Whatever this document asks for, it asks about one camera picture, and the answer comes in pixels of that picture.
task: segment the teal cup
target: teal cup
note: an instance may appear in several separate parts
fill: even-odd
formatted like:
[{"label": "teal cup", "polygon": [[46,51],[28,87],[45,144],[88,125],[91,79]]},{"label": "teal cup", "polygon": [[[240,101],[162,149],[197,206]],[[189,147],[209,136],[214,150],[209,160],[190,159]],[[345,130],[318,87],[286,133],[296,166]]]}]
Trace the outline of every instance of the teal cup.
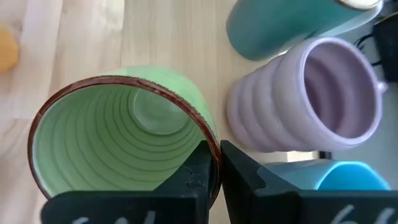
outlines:
[{"label": "teal cup", "polygon": [[375,18],[382,0],[238,0],[226,30],[243,57],[260,60],[304,39],[334,36]]}]

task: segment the cup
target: cup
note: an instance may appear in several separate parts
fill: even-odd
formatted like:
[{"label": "cup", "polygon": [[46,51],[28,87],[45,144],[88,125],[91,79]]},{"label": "cup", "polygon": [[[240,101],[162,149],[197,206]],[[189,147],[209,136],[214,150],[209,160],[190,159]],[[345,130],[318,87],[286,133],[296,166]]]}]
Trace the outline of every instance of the cup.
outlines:
[{"label": "cup", "polygon": [[206,139],[220,188],[220,144],[210,110],[185,76],[128,67],[72,83],[41,107],[28,156],[42,193],[151,191]]},{"label": "cup", "polygon": [[375,18],[382,0],[239,0],[226,30],[243,57],[260,60],[307,38],[334,36]]},{"label": "cup", "polygon": [[375,132],[385,90],[356,47],[312,38],[238,81],[228,121],[238,140],[261,152],[347,150]]},{"label": "cup", "polygon": [[388,183],[363,162],[316,159],[264,167],[303,190],[390,190]]}]

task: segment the wooden table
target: wooden table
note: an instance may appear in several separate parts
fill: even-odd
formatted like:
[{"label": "wooden table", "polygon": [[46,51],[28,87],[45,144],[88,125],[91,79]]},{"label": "wooden table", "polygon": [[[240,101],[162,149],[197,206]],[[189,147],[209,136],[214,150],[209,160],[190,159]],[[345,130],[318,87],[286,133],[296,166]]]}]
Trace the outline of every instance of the wooden table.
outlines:
[{"label": "wooden table", "polygon": [[[236,142],[225,99],[234,81],[265,62],[230,46],[226,18],[235,0],[0,0],[0,23],[21,45],[18,66],[0,75],[0,223],[40,223],[45,202],[27,164],[27,133],[42,103],[61,87],[127,65],[186,74],[213,111],[221,139]],[[264,161],[310,159],[297,152]],[[229,223],[224,198],[210,223]]]}]

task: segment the blue cup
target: blue cup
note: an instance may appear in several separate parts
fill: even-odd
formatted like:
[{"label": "blue cup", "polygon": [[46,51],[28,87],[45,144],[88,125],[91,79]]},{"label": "blue cup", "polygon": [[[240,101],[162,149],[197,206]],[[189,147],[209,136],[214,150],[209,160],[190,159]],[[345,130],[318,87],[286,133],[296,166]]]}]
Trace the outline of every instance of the blue cup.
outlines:
[{"label": "blue cup", "polygon": [[317,159],[264,167],[303,190],[390,190],[388,183],[363,162]]},{"label": "blue cup", "polygon": [[232,46],[251,60],[304,39],[334,36],[375,18],[382,0],[238,0],[227,21]]}]

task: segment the green cup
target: green cup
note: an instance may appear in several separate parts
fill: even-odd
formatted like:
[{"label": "green cup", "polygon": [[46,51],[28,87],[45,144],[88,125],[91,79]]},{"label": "green cup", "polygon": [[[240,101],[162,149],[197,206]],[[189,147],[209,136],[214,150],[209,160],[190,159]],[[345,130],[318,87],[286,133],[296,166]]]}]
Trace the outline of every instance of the green cup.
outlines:
[{"label": "green cup", "polygon": [[47,100],[30,128],[28,157],[47,198],[71,190],[151,191],[205,139],[215,163],[214,201],[221,153],[204,97],[181,74],[129,67],[72,83]]}]

